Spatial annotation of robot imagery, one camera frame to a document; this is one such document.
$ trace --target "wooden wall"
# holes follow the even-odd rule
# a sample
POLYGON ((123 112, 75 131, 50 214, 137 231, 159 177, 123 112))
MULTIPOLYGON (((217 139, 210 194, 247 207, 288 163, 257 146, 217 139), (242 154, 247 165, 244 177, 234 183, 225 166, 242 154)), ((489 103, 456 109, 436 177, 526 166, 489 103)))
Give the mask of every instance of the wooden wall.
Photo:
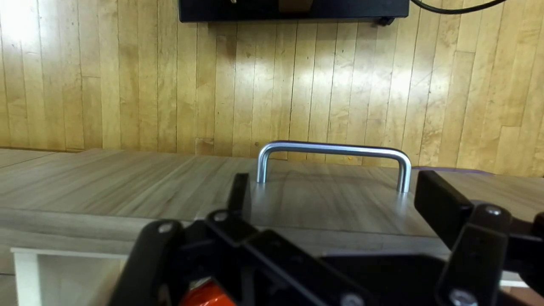
POLYGON ((293 137, 544 173, 544 0, 463 17, 414 7, 392 27, 181 24, 176 0, 0 12, 0 146, 256 156, 293 137))

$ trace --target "wood paneling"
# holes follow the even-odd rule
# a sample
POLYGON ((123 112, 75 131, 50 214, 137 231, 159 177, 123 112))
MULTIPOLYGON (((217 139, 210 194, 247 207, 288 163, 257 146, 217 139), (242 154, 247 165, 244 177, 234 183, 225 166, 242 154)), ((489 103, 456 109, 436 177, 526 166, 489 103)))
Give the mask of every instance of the wood paneling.
POLYGON ((544 1, 412 7, 392 27, 181 24, 176 0, 0 3, 0 146, 256 156, 291 137, 544 175, 544 1))

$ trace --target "silver rod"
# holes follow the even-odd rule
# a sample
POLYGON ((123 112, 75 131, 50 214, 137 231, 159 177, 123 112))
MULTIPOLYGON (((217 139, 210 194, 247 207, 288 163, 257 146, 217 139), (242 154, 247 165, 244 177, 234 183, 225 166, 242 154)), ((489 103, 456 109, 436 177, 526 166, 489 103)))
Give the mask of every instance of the silver rod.
POLYGON ((337 143, 307 143, 307 141, 273 141, 268 143, 257 158, 257 183, 268 183, 269 177, 269 158, 273 151, 303 151, 303 153, 329 153, 329 154, 356 154, 356 156, 378 156, 397 160, 400 165, 398 192, 409 194, 412 161, 410 158, 395 148, 385 146, 354 146, 337 143))

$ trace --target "metal handle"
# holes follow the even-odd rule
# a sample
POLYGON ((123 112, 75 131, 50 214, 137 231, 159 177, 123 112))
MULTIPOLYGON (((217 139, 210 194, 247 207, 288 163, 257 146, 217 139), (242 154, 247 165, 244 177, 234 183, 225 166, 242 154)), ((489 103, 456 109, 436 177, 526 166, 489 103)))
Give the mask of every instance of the metal handle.
POLYGON ((305 143, 305 141, 273 141, 259 151, 257 160, 257 183, 266 183, 269 177, 269 156, 273 151, 307 151, 307 153, 329 153, 329 154, 356 154, 356 156, 380 156, 397 160, 400 165, 398 192, 409 194, 412 163, 410 158, 395 148, 383 146, 354 146, 337 143, 305 143))

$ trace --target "black cable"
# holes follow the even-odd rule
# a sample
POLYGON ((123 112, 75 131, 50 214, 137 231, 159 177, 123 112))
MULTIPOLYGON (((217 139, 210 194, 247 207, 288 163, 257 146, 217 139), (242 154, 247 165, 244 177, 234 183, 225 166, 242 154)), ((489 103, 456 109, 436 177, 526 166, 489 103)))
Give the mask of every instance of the black cable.
POLYGON ((422 0, 412 0, 415 5, 422 7, 424 10, 436 12, 436 13, 446 13, 446 15, 460 15, 460 13, 470 13, 485 10, 495 5, 504 3, 506 0, 492 0, 489 3, 475 5, 475 7, 465 7, 465 8, 443 8, 443 7, 432 7, 429 3, 424 3, 422 0))

